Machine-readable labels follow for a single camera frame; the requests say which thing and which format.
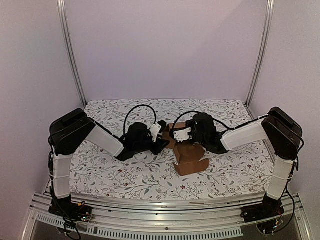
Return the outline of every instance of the open cardboard box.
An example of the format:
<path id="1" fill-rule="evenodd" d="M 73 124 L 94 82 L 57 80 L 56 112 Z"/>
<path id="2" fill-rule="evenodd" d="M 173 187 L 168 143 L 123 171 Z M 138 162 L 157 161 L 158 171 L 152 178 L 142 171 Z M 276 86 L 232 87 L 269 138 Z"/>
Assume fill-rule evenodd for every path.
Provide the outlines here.
<path id="1" fill-rule="evenodd" d="M 199 144 L 192 144 L 191 142 L 176 142 L 170 137 L 169 132 L 173 124 L 169 124 L 163 131 L 163 139 L 170 141 L 167 149 L 173 149 L 176 156 L 177 164 L 174 164 L 176 172 L 180 176 L 199 173 L 205 171 L 209 167 L 209 159 L 202 159 L 205 155 L 204 148 Z M 185 128 L 185 122 L 178 122 L 174 128 Z"/>

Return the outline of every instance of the floral pattern surface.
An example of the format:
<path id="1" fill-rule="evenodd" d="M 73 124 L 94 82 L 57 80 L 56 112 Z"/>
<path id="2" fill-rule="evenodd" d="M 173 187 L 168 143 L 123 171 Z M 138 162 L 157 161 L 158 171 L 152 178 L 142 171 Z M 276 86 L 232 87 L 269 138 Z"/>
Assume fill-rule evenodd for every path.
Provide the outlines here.
<path id="1" fill-rule="evenodd" d="M 208 113 L 230 127 L 251 120 L 238 100 L 99 100 L 89 102 L 85 112 L 121 137 L 127 113 L 140 104 L 153 107 L 157 119 L 167 123 L 191 110 Z M 191 117 L 188 114 L 181 121 Z M 146 107 L 135 109 L 127 119 L 126 129 L 134 122 L 150 127 L 153 112 Z M 219 131 L 224 129 L 219 123 L 216 126 Z M 204 158 L 210 160 L 206 171 L 179 176 L 171 149 L 164 149 L 157 156 L 146 151 L 121 162 L 84 141 L 72 159 L 70 189 L 95 197 L 162 201 L 231 197 L 263 192 L 269 186 L 274 166 L 263 142 L 243 145 L 223 155 L 206 152 Z"/>

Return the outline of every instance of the metal pole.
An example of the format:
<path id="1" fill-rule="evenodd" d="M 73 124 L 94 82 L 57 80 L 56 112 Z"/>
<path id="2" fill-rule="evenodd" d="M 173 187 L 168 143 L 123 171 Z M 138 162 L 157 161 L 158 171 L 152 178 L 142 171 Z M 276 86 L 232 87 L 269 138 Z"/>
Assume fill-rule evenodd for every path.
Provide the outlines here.
<path id="1" fill-rule="evenodd" d="M 268 0 L 267 1 L 260 51 L 259 51 L 258 59 L 256 61 L 256 65 L 255 65 L 255 68 L 254 68 L 252 82 L 251 82 L 251 85 L 250 85 L 250 88 L 249 88 L 249 92 L 248 92 L 248 95 L 247 95 L 246 101 L 245 101 L 245 105 L 247 107 L 250 107 L 250 105 L 252 103 L 252 100 L 253 100 L 254 94 L 255 94 L 255 90 L 256 90 L 256 87 L 257 87 L 257 83 L 258 83 L 258 80 L 259 80 L 260 71 L 261 71 L 263 60 L 264 60 L 264 56 L 265 56 L 265 53 L 266 53 L 268 37 L 269 37 L 269 32 L 270 32 L 271 22 L 272 22 L 272 16 L 273 16 L 273 11 L 274 11 L 274 5 L 275 5 L 275 1 L 274 0 Z"/>
<path id="2" fill-rule="evenodd" d="M 60 15 L 62 33 L 63 33 L 63 37 L 64 37 L 64 43 L 66 46 L 66 51 L 68 53 L 68 58 L 70 61 L 70 66 L 71 66 L 75 86 L 78 91 L 80 101 L 81 101 L 82 105 L 85 107 L 88 102 L 86 99 L 84 88 L 83 88 L 81 80 L 80 80 L 80 75 L 79 75 L 79 71 L 78 71 L 78 67 L 77 67 L 77 63 L 76 63 L 76 58 L 75 58 L 74 50 L 73 50 L 72 43 L 71 43 L 71 37 L 70 37 L 68 20 L 67 20 L 67 13 L 66 13 L 66 7 L 65 7 L 65 0 L 57 0 L 57 3 L 58 3 L 59 15 Z"/>

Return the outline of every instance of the vent grille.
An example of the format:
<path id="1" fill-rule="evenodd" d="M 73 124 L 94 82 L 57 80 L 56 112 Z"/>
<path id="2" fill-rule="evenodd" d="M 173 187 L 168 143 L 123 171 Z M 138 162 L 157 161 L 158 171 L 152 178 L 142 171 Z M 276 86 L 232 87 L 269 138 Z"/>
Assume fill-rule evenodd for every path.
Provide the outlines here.
<path id="1" fill-rule="evenodd" d="M 65 223 L 65 221 L 57 216 L 51 216 L 44 213 L 38 213 L 37 220 L 61 228 L 63 228 Z M 86 231 L 79 231 L 83 234 L 114 240 L 222 240 L 243 236 L 240 227 L 195 233 L 137 233 L 96 227 L 89 223 Z"/>

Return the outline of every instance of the cardboard box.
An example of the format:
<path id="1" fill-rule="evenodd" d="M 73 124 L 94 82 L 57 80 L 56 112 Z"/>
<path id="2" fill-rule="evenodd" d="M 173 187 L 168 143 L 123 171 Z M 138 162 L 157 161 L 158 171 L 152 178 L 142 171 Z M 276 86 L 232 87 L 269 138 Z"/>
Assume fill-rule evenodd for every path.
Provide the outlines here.
<path id="1" fill-rule="evenodd" d="M 176 156 L 178 164 L 174 164 L 176 172 L 180 176 L 185 176 L 189 174 L 199 173 L 205 171 L 209 167 L 209 159 L 201 158 L 205 155 L 204 148 L 199 144 L 192 144 L 191 142 L 176 142 L 169 136 L 169 131 L 173 124 L 169 124 L 163 132 L 163 139 L 170 141 L 169 145 L 166 147 L 168 149 L 173 149 Z M 174 128 L 185 128 L 185 122 L 177 123 Z"/>

